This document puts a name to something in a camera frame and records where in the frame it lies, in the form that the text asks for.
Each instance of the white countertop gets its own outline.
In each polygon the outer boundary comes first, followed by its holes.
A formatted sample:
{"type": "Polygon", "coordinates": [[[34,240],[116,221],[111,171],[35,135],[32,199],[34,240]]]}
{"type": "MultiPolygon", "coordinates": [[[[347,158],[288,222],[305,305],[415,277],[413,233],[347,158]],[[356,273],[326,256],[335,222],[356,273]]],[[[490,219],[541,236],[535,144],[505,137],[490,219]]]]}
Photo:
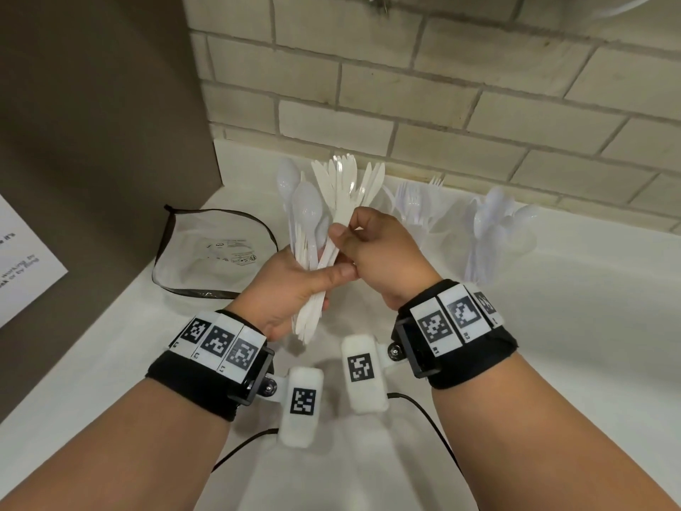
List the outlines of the white countertop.
{"type": "MultiPolygon", "coordinates": [[[[272,160],[270,153],[218,147],[221,167],[234,165],[226,185],[239,189],[223,188],[206,207],[250,212],[285,243],[277,197],[243,188],[247,157],[260,165],[272,160]]],[[[540,247],[501,276],[490,299],[541,374],[681,501],[681,268],[673,264],[681,238],[551,210],[538,220],[540,247]],[[565,233],[595,243],[565,245],[565,233]],[[622,247],[629,256],[616,263],[622,247]]],[[[0,424],[0,496],[140,380],[198,309],[217,307],[163,291],[152,284],[150,267],[141,273],[0,424]]],[[[295,339],[277,345],[277,374],[294,365],[325,373],[315,442],[293,450],[259,439],[213,474],[197,508],[475,510],[465,481],[411,404],[391,400],[381,415],[349,411],[340,340],[373,333],[385,343],[393,323],[380,297],[357,282],[332,294],[306,350],[295,339]]],[[[430,387],[408,365],[388,379],[390,390],[413,396],[434,416],[430,387]]],[[[276,404],[242,408],[224,452],[277,423],[276,404]]]]}

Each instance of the gray wall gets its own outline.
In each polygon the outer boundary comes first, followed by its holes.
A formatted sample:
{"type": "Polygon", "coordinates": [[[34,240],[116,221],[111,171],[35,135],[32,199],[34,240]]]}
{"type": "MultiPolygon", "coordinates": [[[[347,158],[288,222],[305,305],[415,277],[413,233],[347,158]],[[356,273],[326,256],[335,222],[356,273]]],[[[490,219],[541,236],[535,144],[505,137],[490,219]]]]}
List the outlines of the gray wall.
{"type": "Polygon", "coordinates": [[[0,193],[69,273],[0,328],[0,420],[219,188],[181,0],[3,0],[0,193]]]}

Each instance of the mounting screw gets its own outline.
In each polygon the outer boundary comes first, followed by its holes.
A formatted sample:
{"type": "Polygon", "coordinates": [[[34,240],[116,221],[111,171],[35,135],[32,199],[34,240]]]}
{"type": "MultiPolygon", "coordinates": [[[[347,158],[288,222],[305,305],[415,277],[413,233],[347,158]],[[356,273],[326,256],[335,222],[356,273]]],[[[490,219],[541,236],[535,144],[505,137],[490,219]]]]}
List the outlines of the mounting screw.
{"type": "Polygon", "coordinates": [[[269,398],[270,396],[274,396],[276,392],[277,382],[269,377],[263,378],[262,383],[260,384],[260,389],[258,390],[258,394],[260,396],[264,396],[265,398],[269,398]]]}
{"type": "Polygon", "coordinates": [[[390,360],[394,362],[399,362],[406,358],[402,346],[398,343],[391,343],[387,347],[387,355],[390,357],[390,360]]]}

